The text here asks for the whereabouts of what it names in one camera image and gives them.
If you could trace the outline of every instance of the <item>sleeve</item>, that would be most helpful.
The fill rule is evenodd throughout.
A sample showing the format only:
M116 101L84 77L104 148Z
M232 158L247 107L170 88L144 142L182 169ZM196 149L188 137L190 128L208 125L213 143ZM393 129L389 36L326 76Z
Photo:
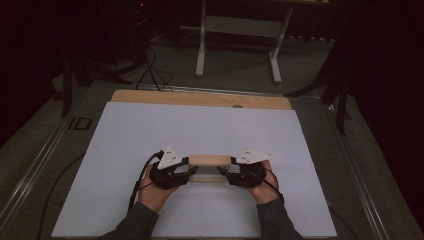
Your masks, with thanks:
M257 205L262 240L298 240L302 236L294 229L284 204L279 199Z
M98 240L150 239L159 214L137 202L116 229Z

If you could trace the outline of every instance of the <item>metal leg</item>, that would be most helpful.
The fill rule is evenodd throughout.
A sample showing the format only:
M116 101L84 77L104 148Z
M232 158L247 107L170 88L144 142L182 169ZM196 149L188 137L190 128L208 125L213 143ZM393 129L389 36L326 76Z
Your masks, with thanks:
M277 38L277 46L275 46L274 51L269 52L269 60L271 62L272 75L274 77L274 82L277 84L282 82L280 69L278 67L278 62L277 62L277 56L278 56L278 53L280 52L280 47L281 47L281 44L283 43L284 35L286 33L287 26L289 25L289 20L290 20L292 12L293 12L293 8L289 8L287 10L286 17L281 26L280 34L278 35L278 38Z
M203 76L203 68L205 66L205 18L206 18L206 0L203 0L202 3L202 19L200 21L200 47L199 47L199 55L197 56L197 66L196 66L196 76Z

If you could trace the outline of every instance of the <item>wooden object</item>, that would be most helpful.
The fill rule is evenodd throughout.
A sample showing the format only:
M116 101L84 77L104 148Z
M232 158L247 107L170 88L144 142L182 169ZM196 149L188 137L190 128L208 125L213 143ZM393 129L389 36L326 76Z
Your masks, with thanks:
M216 167L228 169L231 165L229 155L190 155L190 167L198 166L198 172L190 177L190 182L225 182L226 177L219 174Z
M291 110L284 97L247 96L215 93L157 92L142 90L117 90L112 102L157 103L210 107L235 107Z

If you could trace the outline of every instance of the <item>white board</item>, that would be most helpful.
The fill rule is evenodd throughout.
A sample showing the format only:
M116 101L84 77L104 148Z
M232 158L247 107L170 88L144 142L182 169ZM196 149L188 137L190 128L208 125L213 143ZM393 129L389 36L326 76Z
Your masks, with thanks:
M53 237L95 237L125 217L146 160L172 145L180 157L238 157L245 147L271 153L271 165L296 230L336 236L293 110L109 102L56 223ZM256 206L228 183L188 183L160 212L154 237L259 237Z

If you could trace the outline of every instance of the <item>dark background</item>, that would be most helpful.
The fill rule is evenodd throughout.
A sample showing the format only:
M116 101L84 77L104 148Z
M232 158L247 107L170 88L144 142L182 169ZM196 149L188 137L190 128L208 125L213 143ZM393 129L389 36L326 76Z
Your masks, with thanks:
M175 2L163 0L158 3L162 7L153 7L149 13L151 21L171 35L178 34L176 25L198 25L200 19L201 1ZM213 11L229 11L226 1L216 4ZM0 146L54 95L50 80L62 71L64 39L71 39L97 61L114 61L114 46L116 49L125 43L114 45L119 39L110 37L113 28L107 24L119 20L105 19L99 6L98 2L81 0L0 3L0 30L6 33L0 39ZM234 9L232 13L243 15L249 8L241 8L239 13ZM424 119L420 105L424 92L423 2L359 1L359 9L349 12L351 15L315 6L299 7L295 13L288 35L304 36L306 41L310 37L338 39L320 77L345 71L347 66L351 73L349 92L356 97L399 188L424 229ZM255 14L260 17L263 12ZM279 17L278 13L264 15ZM84 38L75 38L78 34Z

